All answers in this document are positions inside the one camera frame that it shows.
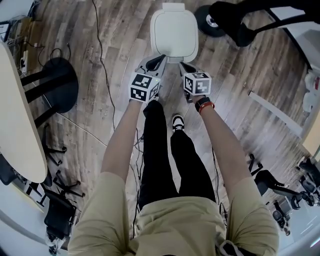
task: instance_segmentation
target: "electrical outlet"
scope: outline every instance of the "electrical outlet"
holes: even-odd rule
[[[24,74],[26,74],[27,71],[28,71],[27,64],[28,64],[28,51],[25,50],[23,52],[23,57],[20,59],[21,72],[24,73]]]

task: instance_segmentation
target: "white bin lid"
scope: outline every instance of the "white bin lid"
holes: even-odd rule
[[[198,25],[184,3],[163,3],[150,23],[151,48],[165,54],[168,63],[191,62],[198,53]]]

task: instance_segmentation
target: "khaki shirt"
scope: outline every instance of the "khaki shirt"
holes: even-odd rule
[[[218,205],[203,197],[185,196],[152,202],[136,221],[129,240],[125,183],[109,172],[100,174],[68,245],[70,256],[215,256],[225,239],[257,256],[276,255],[276,222],[254,180],[245,178],[229,197],[227,229]]]

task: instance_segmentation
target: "wood plank flooring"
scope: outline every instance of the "wood plank flooring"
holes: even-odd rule
[[[194,12],[212,0],[175,0]],[[162,6],[161,0],[95,0],[98,8],[99,36],[102,41],[102,59],[108,73],[110,93],[115,103],[115,125],[128,104],[128,81],[139,62],[152,54],[150,20]],[[45,45],[40,60],[45,63],[54,48],[61,48],[79,81],[78,100],[68,113],[54,115],[50,120],[51,144],[68,148],[60,170],[68,182],[81,181],[82,198],[72,197],[80,210],[88,200],[99,175],[103,154],[113,133],[113,107],[106,86],[106,77],[99,62],[100,48],[97,24],[91,0],[43,0],[37,17],[43,21],[41,45]],[[250,28],[259,28],[272,21],[265,11],[245,17]],[[280,182],[295,186],[299,176],[294,169],[306,153],[299,139],[276,116],[254,102],[248,93],[252,90],[268,100],[302,125],[307,115],[302,110],[305,94],[304,77],[307,66],[290,38],[282,29],[258,34],[254,42],[239,48],[228,37],[211,38],[199,32],[199,50],[192,62],[212,76],[211,99],[216,111],[240,140],[245,152],[253,153],[266,169]],[[180,113],[185,118],[185,131],[206,166],[213,184],[215,173],[211,144],[204,124],[193,105],[188,105],[181,89],[177,65],[167,65],[160,97],[164,102],[167,136],[170,138],[171,117]],[[34,116],[45,109],[42,99],[32,103]],[[138,137],[143,133],[144,116],[138,121]],[[133,149],[131,166],[137,176],[138,150]],[[140,167],[141,156],[137,165]],[[180,177],[174,160],[169,158],[177,188]],[[52,174],[57,170],[49,164]],[[223,187],[219,184],[220,200],[229,206]],[[133,171],[129,170],[126,183],[130,222],[133,219],[137,191]],[[264,195],[265,201],[276,198],[273,192]]]

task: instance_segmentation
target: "shoe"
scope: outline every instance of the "shoe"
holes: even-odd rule
[[[175,114],[172,118],[172,130],[173,133],[177,130],[185,131],[185,121],[180,114]]]

